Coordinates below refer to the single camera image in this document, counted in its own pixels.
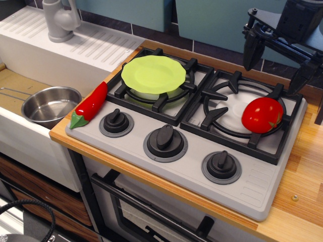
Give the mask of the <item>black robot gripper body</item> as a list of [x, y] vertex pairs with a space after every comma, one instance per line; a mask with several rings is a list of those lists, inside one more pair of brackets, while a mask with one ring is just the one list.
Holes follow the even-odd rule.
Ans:
[[282, 13], [251, 8], [243, 34], [254, 32], [266, 47], [294, 62], [322, 62], [322, 1], [286, 1]]

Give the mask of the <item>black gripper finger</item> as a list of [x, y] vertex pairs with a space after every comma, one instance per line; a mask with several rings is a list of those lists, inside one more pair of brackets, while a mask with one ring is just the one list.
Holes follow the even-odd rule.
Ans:
[[321, 63], [304, 61], [290, 81], [288, 95], [296, 95], [306, 84], [321, 80]]
[[264, 40], [254, 32], [246, 34], [244, 44], [243, 66], [249, 71], [260, 61], [264, 53]]

